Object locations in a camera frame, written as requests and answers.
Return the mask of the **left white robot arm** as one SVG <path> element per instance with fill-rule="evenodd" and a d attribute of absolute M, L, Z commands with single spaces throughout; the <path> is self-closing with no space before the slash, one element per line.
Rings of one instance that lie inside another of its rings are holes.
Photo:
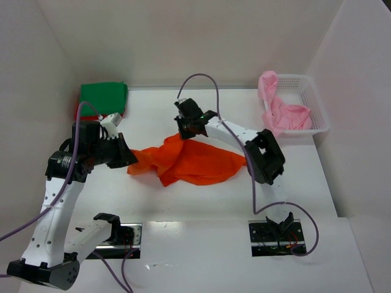
<path fill-rule="evenodd" d="M 137 158 L 128 148 L 113 115 L 102 121 L 74 123 L 72 137 L 48 160 L 42 216 L 20 259 L 9 262 L 7 274 L 28 283 L 70 289 L 82 262 L 103 242 L 123 240 L 117 215 L 99 213 L 73 239 L 66 240 L 71 216 L 87 176 L 95 166 L 122 168 Z"/>

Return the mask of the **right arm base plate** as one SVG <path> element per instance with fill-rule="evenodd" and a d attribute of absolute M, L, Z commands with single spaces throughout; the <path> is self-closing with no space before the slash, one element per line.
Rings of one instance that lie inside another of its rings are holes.
<path fill-rule="evenodd" d="M 253 257 L 258 256 L 287 256 L 295 253 L 307 253 L 304 234 L 300 220 L 295 220 L 283 235 L 276 238 L 265 220 L 250 221 L 249 236 Z"/>

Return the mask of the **orange t shirt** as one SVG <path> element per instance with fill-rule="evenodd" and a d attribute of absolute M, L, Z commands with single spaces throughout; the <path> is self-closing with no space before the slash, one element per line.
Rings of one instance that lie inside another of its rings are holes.
<path fill-rule="evenodd" d="M 246 166 L 244 156 L 196 140 L 167 137 L 159 147 L 134 150 L 137 163 L 127 168 L 130 176 L 153 172 L 167 187 L 177 181 L 196 186 L 224 182 Z"/>

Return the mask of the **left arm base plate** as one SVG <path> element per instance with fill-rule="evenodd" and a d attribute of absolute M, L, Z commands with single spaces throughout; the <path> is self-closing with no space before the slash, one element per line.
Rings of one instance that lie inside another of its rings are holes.
<path fill-rule="evenodd" d="M 115 237 L 97 245 L 94 252 L 104 259 L 123 259 L 131 250 L 134 250 L 128 259 L 139 259 L 141 256 L 142 224 L 114 225 Z"/>

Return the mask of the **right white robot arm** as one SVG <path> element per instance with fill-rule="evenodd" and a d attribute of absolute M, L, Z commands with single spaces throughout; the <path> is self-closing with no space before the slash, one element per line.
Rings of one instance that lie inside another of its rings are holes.
<path fill-rule="evenodd" d="M 217 113 L 203 112 L 191 99 L 175 102 L 180 138 L 191 139 L 197 135 L 218 139 L 244 153 L 247 169 L 254 186 L 259 187 L 269 208 L 266 209 L 266 223 L 271 235 L 277 240 L 292 225 L 294 218 L 289 208 L 285 208 L 286 195 L 283 191 L 283 165 L 285 157 L 273 133 L 264 129 L 255 131 L 221 120 Z"/>

